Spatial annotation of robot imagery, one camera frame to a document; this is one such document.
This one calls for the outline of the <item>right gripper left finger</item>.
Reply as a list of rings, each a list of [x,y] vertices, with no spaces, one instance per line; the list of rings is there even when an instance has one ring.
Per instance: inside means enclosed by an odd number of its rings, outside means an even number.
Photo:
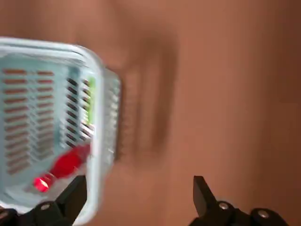
[[[1,226],[72,226],[87,201],[87,180],[76,176],[54,201],[36,205],[19,214],[15,209],[0,210]]]

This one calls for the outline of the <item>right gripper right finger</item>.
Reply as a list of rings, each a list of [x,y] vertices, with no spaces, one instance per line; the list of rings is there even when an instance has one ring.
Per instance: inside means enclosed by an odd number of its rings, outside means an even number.
[[[218,201],[202,176],[193,178],[193,202],[198,213],[190,226],[288,226],[276,212],[255,208],[245,213],[226,201]]]

